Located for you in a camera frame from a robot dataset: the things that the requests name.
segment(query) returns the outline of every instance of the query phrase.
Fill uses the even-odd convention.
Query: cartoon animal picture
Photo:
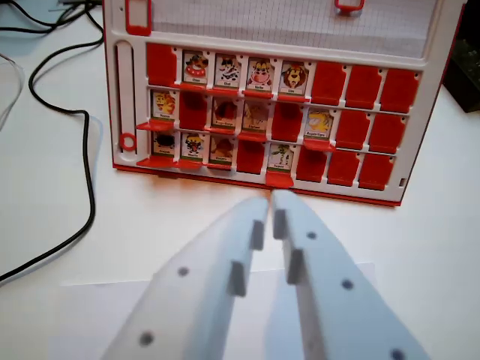
[[[186,52],[184,59],[184,80],[192,83],[206,83],[209,60],[201,52]]]
[[[211,153],[222,158],[231,158],[233,144],[228,139],[214,139],[215,144],[211,147]]]
[[[172,115],[175,111],[175,98],[168,92],[156,92],[155,104],[161,113]]]
[[[214,114],[217,120],[233,120],[237,116],[237,106],[232,101],[223,101],[217,106]]]
[[[195,133],[187,135],[185,144],[187,145],[187,149],[191,155],[199,154],[203,149],[203,140],[200,139],[200,136]]]
[[[279,145],[277,150],[271,152],[272,155],[279,155],[280,154],[280,162],[277,163],[278,165],[287,165],[289,162],[289,158],[292,155],[289,145]]]
[[[307,72],[303,65],[293,63],[282,73],[282,79],[287,87],[295,89],[302,86],[305,81],[307,81]]]
[[[166,133],[156,133],[154,141],[163,148],[175,148],[175,137]]]
[[[217,82],[220,86],[238,85],[240,79],[240,65],[235,56],[220,55],[217,60]]]
[[[267,59],[250,60],[249,78],[247,86],[252,89],[264,90],[265,86],[272,85],[272,66]]]
[[[307,135],[328,137],[332,128],[333,116],[328,111],[314,110],[308,114]]]
[[[269,120],[269,108],[262,103],[246,103],[244,108],[244,128],[260,129]]]

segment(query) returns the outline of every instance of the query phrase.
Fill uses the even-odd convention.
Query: black cable
[[[46,26],[48,28],[42,28],[42,29],[34,29],[34,28],[17,28],[17,27],[0,27],[0,32],[25,32],[25,33],[28,33],[28,34],[49,34],[50,32],[53,32],[54,30],[56,30],[58,27],[60,26],[63,26],[63,25],[67,25],[67,24],[70,24],[72,23],[73,21],[75,21],[76,19],[78,19],[79,17],[83,16],[84,14],[88,13],[90,10],[92,10],[93,8],[95,8],[96,3],[94,3],[93,1],[85,1],[84,4],[85,4],[85,8],[81,11],[79,11],[78,13],[75,13],[74,15],[72,15],[71,17],[68,17],[67,19],[65,19],[65,17],[71,13],[72,11],[74,11],[75,9],[77,9],[80,5],[79,4],[73,4],[71,5],[70,7],[68,7],[61,15],[60,17],[58,18],[58,20],[54,23],[52,22],[43,22],[43,21],[40,21],[39,19],[35,19],[33,16],[31,16],[29,13],[27,13],[25,11],[25,9],[23,9],[23,7],[21,7],[20,5],[18,5],[14,0],[0,0],[0,5],[1,4],[6,4],[6,5],[13,5],[15,8],[17,8],[23,15],[25,15],[26,17],[28,17],[30,20],[32,20],[33,22],[39,24],[39,25],[42,25],[42,26]]]
[[[45,253],[42,253],[40,256],[35,257],[34,259],[31,259],[30,261],[26,262],[25,264],[19,266],[18,268],[15,268],[14,270],[11,270],[7,272],[6,274],[0,275],[0,283],[2,281],[7,280],[8,278],[11,278],[20,272],[23,272],[24,270],[30,268],[31,266],[39,263],[40,261],[45,260],[48,257],[51,257],[53,254],[59,252],[60,250],[66,248],[68,245],[72,244],[75,240],[80,238],[80,236],[84,235],[85,233],[88,232],[90,227],[93,224],[93,221],[95,219],[95,196],[93,192],[93,184],[92,184],[92,176],[90,174],[90,168],[89,168],[89,155],[88,155],[88,139],[89,139],[89,122],[90,122],[90,115],[89,113],[84,110],[84,109],[78,109],[78,110],[72,110],[72,109],[65,109],[60,106],[53,105],[52,103],[47,102],[44,100],[38,93],[35,91],[35,77],[38,75],[40,70],[45,66],[47,62],[49,62],[51,59],[55,58],[56,56],[66,53],[67,51],[70,50],[75,50],[75,49],[81,49],[83,47],[97,47],[101,45],[104,42],[104,32],[102,27],[94,20],[92,15],[89,13],[89,11],[94,8],[96,5],[90,2],[86,1],[84,3],[84,11],[83,13],[87,15],[87,17],[90,19],[90,21],[95,25],[95,27],[101,31],[102,36],[100,39],[96,41],[92,41],[89,43],[79,43],[77,45],[72,45],[72,46],[67,46],[62,49],[59,49],[55,51],[54,53],[48,55],[31,73],[29,79],[28,79],[28,88],[30,89],[31,94],[34,96],[37,101],[39,101],[41,104],[43,104],[45,107],[48,107],[51,110],[55,110],[59,113],[63,113],[66,115],[83,115],[84,117],[84,122],[83,122],[83,137],[82,137],[82,157],[83,157],[83,169],[85,170],[85,179],[86,179],[86,184],[87,184],[87,190],[88,190],[88,200],[90,202],[90,214],[88,215],[88,219],[85,222],[85,224],[77,231],[75,232],[70,238],[67,240],[63,241],[61,244],[55,246],[53,249],[48,250]]]

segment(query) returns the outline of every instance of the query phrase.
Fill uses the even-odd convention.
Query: grid paper
[[[340,0],[357,5],[360,0]],[[421,58],[437,0],[152,0],[153,30]]]

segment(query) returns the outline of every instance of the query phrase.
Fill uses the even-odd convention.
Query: character card
[[[183,133],[181,135],[181,158],[202,161],[204,142],[205,135],[201,133]]]
[[[279,92],[288,95],[304,95],[307,78],[308,70],[301,62],[284,61]]]
[[[247,89],[270,92],[274,68],[267,58],[250,58],[248,61]]]
[[[173,131],[152,131],[151,153],[173,158],[173,155],[175,155],[175,136]]]
[[[242,130],[265,133],[269,121],[269,106],[264,102],[245,101]]]
[[[242,66],[235,55],[217,54],[215,60],[215,85],[227,88],[240,86],[240,70]]]
[[[183,52],[183,81],[186,83],[206,84],[209,60],[201,51]]]
[[[237,108],[236,102],[232,99],[214,97],[211,126],[235,129]]]
[[[210,163],[232,164],[233,141],[222,136],[211,136],[210,140]]]
[[[269,170],[289,172],[292,169],[293,150],[290,145],[271,144],[270,156],[268,156]]]
[[[151,92],[151,117],[154,119],[175,120],[176,99],[169,91]]]
[[[304,137],[306,139],[327,140],[332,129],[333,115],[329,110],[310,108]]]

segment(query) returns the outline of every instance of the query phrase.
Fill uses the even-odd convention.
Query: white table surface
[[[35,42],[16,36],[2,35],[0,49],[28,76],[52,51],[98,33],[85,18]],[[114,170],[103,48],[60,64],[37,89],[103,123],[97,217],[65,255],[0,286],[0,359],[8,360],[48,359],[59,284],[148,279],[231,206],[269,195]],[[64,241],[88,217],[82,126],[42,107],[27,88],[13,108],[0,132],[0,273]],[[464,114],[442,88],[400,208],[302,196],[356,263],[375,264],[380,294],[433,359],[479,358],[479,139],[480,114]],[[283,267],[270,226],[253,270]]]

